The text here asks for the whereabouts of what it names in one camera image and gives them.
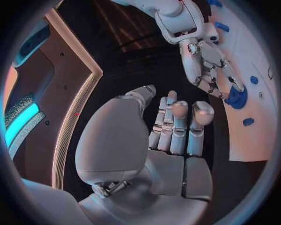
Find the blue light strip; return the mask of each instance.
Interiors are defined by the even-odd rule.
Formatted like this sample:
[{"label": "blue light strip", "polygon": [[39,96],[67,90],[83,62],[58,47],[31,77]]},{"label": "blue light strip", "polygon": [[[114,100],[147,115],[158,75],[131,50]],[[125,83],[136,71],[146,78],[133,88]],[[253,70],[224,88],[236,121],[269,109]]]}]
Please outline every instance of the blue light strip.
[{"label": "blue light strip", "polygon": [[15,118],[5,133],[6,144],[8,147],[23,126],[38,112],[38,106],[33,103]]}]

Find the white curved surface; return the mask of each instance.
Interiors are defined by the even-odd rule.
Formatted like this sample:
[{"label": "white curved surface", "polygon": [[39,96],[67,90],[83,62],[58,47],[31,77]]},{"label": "white curved surface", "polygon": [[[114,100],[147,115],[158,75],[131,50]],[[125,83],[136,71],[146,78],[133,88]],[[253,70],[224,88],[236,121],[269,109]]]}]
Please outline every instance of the white curved surface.
[{"label": "white curved surface", "polygon": [[[219,47],[230,61],[237,75],[248,90],[248,101],[241,110],[224,104],[229,125],[230,161],[261,161],[271,156],[277,132],[277,94],[272,79],[268,76],[269,63],[255,37],[240,19],[224,5],[211,6],[210,22],[229,26],[230,31],[217,29],[220,35]],[[259,79],[252,84],[250,77]],[[218,86],[229,92],[230,83],[221,71]],[[253,118],[255,122],[244,127],[243,120]]]}]

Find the cyan light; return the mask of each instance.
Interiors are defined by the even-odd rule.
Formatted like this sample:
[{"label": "cyan light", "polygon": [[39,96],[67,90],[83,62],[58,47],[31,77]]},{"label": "cyan light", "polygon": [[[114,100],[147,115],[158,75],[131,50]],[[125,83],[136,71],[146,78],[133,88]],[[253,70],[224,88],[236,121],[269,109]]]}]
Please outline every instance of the cyan light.
[{"label": "cyan light", "polygon": [[5,133],[6,144],[8,147],[23,126],[38,112],[38,106],[33,103],[15,118]]}]

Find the white robotic arm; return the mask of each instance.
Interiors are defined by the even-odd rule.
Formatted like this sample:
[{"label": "white robotic arm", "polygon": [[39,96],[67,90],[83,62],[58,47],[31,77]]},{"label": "white robotic arm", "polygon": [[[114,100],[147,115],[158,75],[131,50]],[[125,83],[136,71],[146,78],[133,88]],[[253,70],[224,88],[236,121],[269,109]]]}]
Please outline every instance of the white robotic arm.
[{"label": "white robotic arm", "polygon": [[[214,44],[219,35],[212,23],[204,23],[200,9],[191,0],[112,0],[124,6],[135,6],[155,18],[163,37],[179,44],[187,79],[193,85],[226,103],[242,108],[247,93],[229,61]],[[222,69],[233,86],[233,93],[220,91],[216,84],[217,70]]]}]

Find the black floor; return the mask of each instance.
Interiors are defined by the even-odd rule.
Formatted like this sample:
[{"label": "black floor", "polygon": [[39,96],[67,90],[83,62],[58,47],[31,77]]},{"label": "black floor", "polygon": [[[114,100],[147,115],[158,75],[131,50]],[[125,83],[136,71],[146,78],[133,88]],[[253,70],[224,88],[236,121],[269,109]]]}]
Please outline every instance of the black floor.
[{"label": "black floor", "polygon": [[[212,224],[230,212],[245,197],[258,179],[265,162],[230,162],[228,125],[222,101],[215,98],[209,100],[206,93],[187,81],[178,46],[169,45],[163,40],[152,18],[141,18],[149,27],[147,30],[143,28],[142,37],[139,33],[130,33],[131,39],[139,40],[143,48],[134,45],[134,41],[119,43],[118,38],[104,24],[103,15],[99,13],[100,8],[97,9],[106,7],[106,3],[102,1],[97,0],[97,6],[91,0],[65,0],[59,9],[65,21],[104,71],[103,78],[90,96],[74,130],[68,149],[64,189],[73,194],[78,201],[92,193],[91,187],[78,177],[74,164],[77,143],[92,114],[117,95],[142,85],[153,84],[157,95],[144,113],[144,120],[149,129],[154,124],[160,98],[166,96],[170,90],[175,90],[178,99],[187,101],[189,106],[195,101],[209,101],[215,109],[214,125],[206,127],[204,143],[204,157],[212,169],[214,179],[214,197],[201,222]],[[145,17],[134,9],[128,10],[132,10],[132,18]],[[108,12],[108,18],[114,18],[114,15],[110,14],[111,12]],[[120,30],[129,26],[126,20],[121,18],[111,23]],[[118,30],[115,32],[117,37],[121,37]],[[268,207],[271,207],[270,203],[264,206],[263,211],[260,211],[253,221],[266,221],[268,214],[265,210],[268,210]]]}]

